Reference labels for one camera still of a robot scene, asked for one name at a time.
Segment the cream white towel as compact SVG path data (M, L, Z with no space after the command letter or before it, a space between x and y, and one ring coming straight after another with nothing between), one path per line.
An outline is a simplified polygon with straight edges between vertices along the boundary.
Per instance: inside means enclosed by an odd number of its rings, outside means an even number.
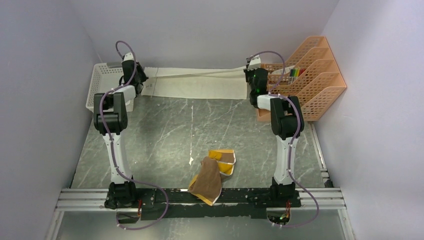
M185 99L245 100L242 67L233 69L146 67L142 95Z

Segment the white plastic basket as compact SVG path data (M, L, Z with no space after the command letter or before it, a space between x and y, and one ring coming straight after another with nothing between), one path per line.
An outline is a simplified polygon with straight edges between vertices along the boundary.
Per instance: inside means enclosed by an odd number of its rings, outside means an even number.
M107 63L97 63L93 66L88 95L85 107L94 112L94 95L105 93L118 86L120 77L123 76L121 66Z

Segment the orange file organizer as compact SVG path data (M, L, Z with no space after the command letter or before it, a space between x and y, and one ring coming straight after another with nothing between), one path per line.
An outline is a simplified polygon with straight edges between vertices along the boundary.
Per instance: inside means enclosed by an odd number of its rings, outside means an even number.
M291 84L290 74L271 74L290 66L305 68ZM262 63L261 67L268 71L267 89L273 94L297 96L307 122L318 121L347 88L325 36L309 36L285 63Z

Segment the brown yellow towel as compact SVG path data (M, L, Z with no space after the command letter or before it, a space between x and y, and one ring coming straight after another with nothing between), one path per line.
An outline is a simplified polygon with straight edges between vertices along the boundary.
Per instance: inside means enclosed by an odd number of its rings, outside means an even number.
M201 168L191 180L188 192L209 206L222 193L222 184L233 175L237 159L233 149L211 149L201 161Z

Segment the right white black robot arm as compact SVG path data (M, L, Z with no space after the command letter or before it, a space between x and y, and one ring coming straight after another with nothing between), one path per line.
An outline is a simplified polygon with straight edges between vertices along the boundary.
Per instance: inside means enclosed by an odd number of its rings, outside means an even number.
M244 69L245 79L250 86L250 104L258 110L270 112L272 133L277 141L276 169L269 192L255 196L255 201L270 201L282 207L295 196L296 184L292 173L295 146L305 122L297 96L284 96L268 92L268 74L264 68Z

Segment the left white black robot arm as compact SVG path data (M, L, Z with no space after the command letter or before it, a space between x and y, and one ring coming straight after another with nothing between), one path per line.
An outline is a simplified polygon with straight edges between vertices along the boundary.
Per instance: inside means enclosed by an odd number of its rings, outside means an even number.
M122 61L119 85L93 97L93 125L105 142L111 167L111 183L104 206L107 209L132 208L140 202L125 150L124 130L128 127L126 102L134 100L147 79L133 59Z

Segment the white label card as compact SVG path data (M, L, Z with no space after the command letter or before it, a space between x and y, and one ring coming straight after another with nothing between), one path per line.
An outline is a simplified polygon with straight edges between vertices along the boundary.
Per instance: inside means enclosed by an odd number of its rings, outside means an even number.
M288 66L285 68L277 69L271 72L272 75L282 75L282 74L290 74L291 70L294 69L295 66Z

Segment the coloured marker pens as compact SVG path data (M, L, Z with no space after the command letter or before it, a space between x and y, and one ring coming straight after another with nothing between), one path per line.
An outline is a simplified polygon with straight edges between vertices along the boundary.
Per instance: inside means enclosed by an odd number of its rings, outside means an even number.
M293 83L305 70L305 68L299 67L292 68L289 73L288 83Z

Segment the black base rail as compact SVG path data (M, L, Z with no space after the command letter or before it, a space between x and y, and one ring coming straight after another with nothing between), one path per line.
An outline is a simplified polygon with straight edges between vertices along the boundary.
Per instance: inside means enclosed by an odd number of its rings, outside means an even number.
M132 192L109 191L103 207L128 213L134 210L143 220L163 218L250 217L266 219L267 209L299 208L300 193L277 193L268 188L223 188L211 203L181 188L135 188Z

